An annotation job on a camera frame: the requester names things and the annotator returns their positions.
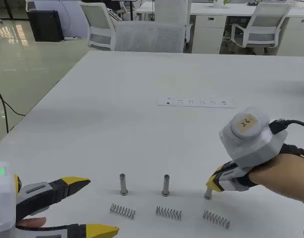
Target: power socket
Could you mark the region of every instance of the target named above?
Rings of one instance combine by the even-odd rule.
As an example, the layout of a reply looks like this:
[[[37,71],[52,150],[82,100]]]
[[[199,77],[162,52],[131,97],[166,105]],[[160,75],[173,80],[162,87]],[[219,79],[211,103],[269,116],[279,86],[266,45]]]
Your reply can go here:
[[[158,106],[202,107],[202,108],[236,108],[229,100],[159,98]]]

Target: desk drawer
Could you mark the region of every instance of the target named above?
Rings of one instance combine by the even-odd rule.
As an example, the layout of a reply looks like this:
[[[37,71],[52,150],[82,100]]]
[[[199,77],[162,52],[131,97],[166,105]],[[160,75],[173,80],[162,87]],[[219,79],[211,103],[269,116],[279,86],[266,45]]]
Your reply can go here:
[[[196,17],[196,24],[202,27],[210,28],[225,28],[226,16],[204,16],[198,15]]]
[[[290,17],[287,30],[304,30],[304,18]]]

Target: tiled floor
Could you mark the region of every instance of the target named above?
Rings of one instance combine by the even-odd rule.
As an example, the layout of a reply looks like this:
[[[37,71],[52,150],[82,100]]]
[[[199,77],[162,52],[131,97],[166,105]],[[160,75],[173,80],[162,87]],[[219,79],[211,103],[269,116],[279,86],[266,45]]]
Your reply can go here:
[[[35,42],[28,21],[4,21],[0,25],[0,92],[16,111],[26,114],[89,50],[86,40]],[[22,118],[11,110],[7,115],[9,127]],[[0,102],[0,140],[5,134]]]

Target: coil spring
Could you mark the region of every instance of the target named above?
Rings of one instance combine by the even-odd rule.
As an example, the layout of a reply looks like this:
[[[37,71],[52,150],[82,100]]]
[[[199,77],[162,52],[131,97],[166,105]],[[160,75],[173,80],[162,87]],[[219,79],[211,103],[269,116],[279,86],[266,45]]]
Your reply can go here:
[[[174,209],[169,209],[169,208],[160,207],[160,206],[156,207],[156,214],[158,216],[172,218],[174,220],[179,220],[179,221],[182,218],[182,211],[177,211],[177,210],[174,210]]]
[[[223,227],[225,229],[228,229],[229,226],[230,226],[230,221],[229,220],[227,220],[224,217],[218,216],[215,213],[212,213],[212,212],[210,212],[206,209],[203,212],[203,218],[207,219],[207,220],[213,222],[214,224],[217,224],[220,227]]]
[[[110,207],[110,212],[111,213],[115,213],[115,214],[119,214],[123,217],[127,217],[130,219],[134,218],[134,215],[136,214],[136,211],[127,207],[123,207],[123,206],[119,206],[117,204],[112,203],[111,207]]]

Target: chair backrest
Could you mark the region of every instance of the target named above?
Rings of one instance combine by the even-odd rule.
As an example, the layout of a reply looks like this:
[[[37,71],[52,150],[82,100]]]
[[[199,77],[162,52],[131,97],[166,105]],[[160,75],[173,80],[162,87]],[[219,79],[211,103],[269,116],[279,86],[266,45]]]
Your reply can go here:
[[[291,7],[289,3],[261,2],[257,5],[247,27],[280,28]]]
[[[182,53],[185,25],[127,21],[116,29],[116,51]]]
[[[102,2],[79,2],[79,5],[89,25],[89,45],[110,45],[115,39],[115,28],[106,5]]]
[[[155,21],[186,25],[188,5],[189,0],[155,0]]]
[[[276,47],[281,26],[290,11],[290,3],[261,2],[257,5],[244,34],[244,43]]]

